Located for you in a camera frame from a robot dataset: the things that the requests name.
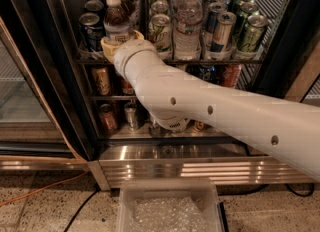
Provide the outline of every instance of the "refrigerator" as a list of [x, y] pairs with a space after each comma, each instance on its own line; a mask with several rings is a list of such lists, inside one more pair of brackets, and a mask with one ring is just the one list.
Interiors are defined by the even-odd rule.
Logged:
[[[2, 163], [10, 161], [10, 169], [89, 169], [104, 190], [119, 188], [132, 178], [208, 177], [217, 185], [314, 181], [217, 128], [197, 130], [196, 121], [182, 132], [158, 128], [137, 97], [123, 92], [122, 79], [103, 53], [83, 48], [79, 18], [87, 1], [1, 1], [2, 50], [17, 73], [10, 79], [1, 70], [0, 108], [8, 108], [25, 88], [28, 93], [22, 94], [32, 96], [31, 106], [39, 114], [23, 120], [14, 109], [15, 120], [1, 118]], [[140, 0], [139, 5], [139, 27], [145, 37], [147, 2]], [[317, 105], [319, 0], [257, 3], [269, 27], [254, 59], [217, 61], [199, 55], [185, 61], [172, 55], [165, 62], [180, 68], [242, 64], [237, 88]], [[93, 71], [101, 68], [110, 77], [109, 95], [99, 94], [93, 80]], [[102, 105], [113, 108], [115, 130], [103, 123]], [[126, 120], [127, 105], [137, 105], [138, 129]], [[28, 130], [35, 136], [22, 133]]]

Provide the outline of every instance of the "floor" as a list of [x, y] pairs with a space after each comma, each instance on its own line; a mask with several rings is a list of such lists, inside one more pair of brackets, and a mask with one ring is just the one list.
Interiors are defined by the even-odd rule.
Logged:
[[[28, 193], [56, 181], [74, 177], [81, 171], [0, 171], [0, 202]], [[308, 185], [297, 185], [305, 192]], [[301, 198], [285, 185], [269, 185], [249, 195], [222, 195], [248, 191], [256, 186], [220, 186], [229, 231], [319, 231], [320, 186], [314, 194]], [[83, 207], [66, 230], [80, 205], [95, 191], [91, 174], [56, 185], [0, 207], [0, 232], [115, 231], [118, 192], [99, 192]]]

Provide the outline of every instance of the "speckled floor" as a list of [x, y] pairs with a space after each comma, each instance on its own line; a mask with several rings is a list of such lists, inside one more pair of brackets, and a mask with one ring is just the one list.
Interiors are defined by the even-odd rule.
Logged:
[[[1, 171], [0, 202], [79, 174], [79, 171]], [[0, 207], [0, 232], [65, 231], [80, 205], [95, 190], [90, 174]], [[254, 187], [218, 187], [219, 193], [243, 192]], [[229, 231], [320, 231], [320, 186], [301, 198], [284, 185], [270, 185], [242, 196], [219, 196]], [[118, 197], [99, 192], [84, 206], [68, 231], [115, 231]]]

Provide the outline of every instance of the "metal grille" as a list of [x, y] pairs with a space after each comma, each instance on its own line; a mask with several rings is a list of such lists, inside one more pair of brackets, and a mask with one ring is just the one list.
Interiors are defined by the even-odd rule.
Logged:
[[[265, 35], [265, 39], [263, 44], [266, 44], [267, 40], [272, 37], [271, 36], [271, 28], [278, 17], [280, 9], [282, 7], [282, 3], [284, 0], [256, 0], [259, 7], [261, 14], [265, 15], [270, 23], [270, 26], [267, 30]], [[244, 65], [242, 69], [242, 73], [239, 79], [238, 88], [243, 90], [250, 89], [250, 85], [252, 84], [252, 79], [254, 78], [256, 72], [259, 69], [258, 64], [250, 64]]]

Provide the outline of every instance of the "clear plastic bin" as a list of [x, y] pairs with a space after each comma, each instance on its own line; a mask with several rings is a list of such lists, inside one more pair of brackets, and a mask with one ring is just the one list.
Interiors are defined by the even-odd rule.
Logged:
[[209, 179], [137, 179], [120, 193], [117, 232], [224, 231]]

